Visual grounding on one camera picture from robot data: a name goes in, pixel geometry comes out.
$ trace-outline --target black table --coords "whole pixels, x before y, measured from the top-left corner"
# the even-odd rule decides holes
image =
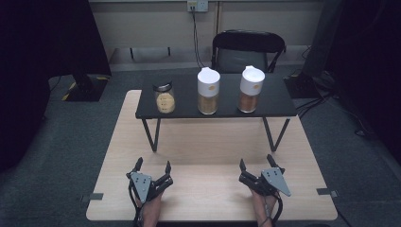
[[[157,79],[172,80],[175,98],[175,110],[172,113],[160,113],[157,110],[152,90],[152,83]],[[270,149],[276,151],[286,131],[289,118],[297,114],[283,79],[269,74],[266,75],[256,110],[252,113],[243,113],[237,108],[240,81],[240,74],[222,74],[218,94],[218,110],[214,114],[206,115],[198,110],[198,75],[170,75],[146,78],[135,117],[142,119],[152,150],[157,150],[162,118],[262,117]],[[273,143],[267,117],[278,116],[286,116],[287,119],[276,143]],[[154,141],[150,135],[147,119],[157,119]]]

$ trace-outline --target white lid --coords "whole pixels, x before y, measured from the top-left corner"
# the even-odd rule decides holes
[[[240,84],[241,92],[248,96],[256,96],[262,90],[263,80],[265,73],[251,65],[247,66],[242,72],[242,79]]]
[[[203,67],[198,73],[198,93],[202,96],[215,96],[219,90],[220,74],[210,69]]]

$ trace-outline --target electrical outlet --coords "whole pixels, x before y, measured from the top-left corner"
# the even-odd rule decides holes
[[[208,0],[198,0],[197,11],[205,12],[209,9]]]
[[[198,11],[198,1],[187,1],[186,2],[187,11]]]

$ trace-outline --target gray carpet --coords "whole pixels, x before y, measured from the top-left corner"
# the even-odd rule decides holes
[[[277,77],[297,65],[278,65]],[[141,89],[148,75],[197,74],[198,68],[115,72],[99,102],[61,101],[72,77],[52,78],[45,120],[26,156],[0,174],[0,227],[3,226],[131,226],[129,221],[90,221],[82,197],[94,190],[125,94]],[[295,99],[296,106],[307,102]],[[338,100],[329,98],[309,111],[302,123],[333,201],[352,226],[400,226],[401,183],[384,162],[385,147],[354,134],[357,120]],[[333,221],[279,221],[279,227]],[[255,223],[161,223],[160,226],[256,226]]]

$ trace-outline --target human hand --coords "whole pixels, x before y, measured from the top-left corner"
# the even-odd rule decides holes
[[[261,196],[257,194],[252,189],[252,199],[253,199],[253,210],[256,214],[256,221],[259,227],[271,227],[271,212],[274,208],[274,205],[277,199],[274,196]]]
[[[159,221],[160,211],[162,208],[162,196],[163,193],[160,193],[156,198],[151,201],[147,201],[142,207],[142,202],[140,202],[137,198],[136,204],[138,207],[142,207],[142,219],[144,221],[144,227],[155,227],[157,222]]]

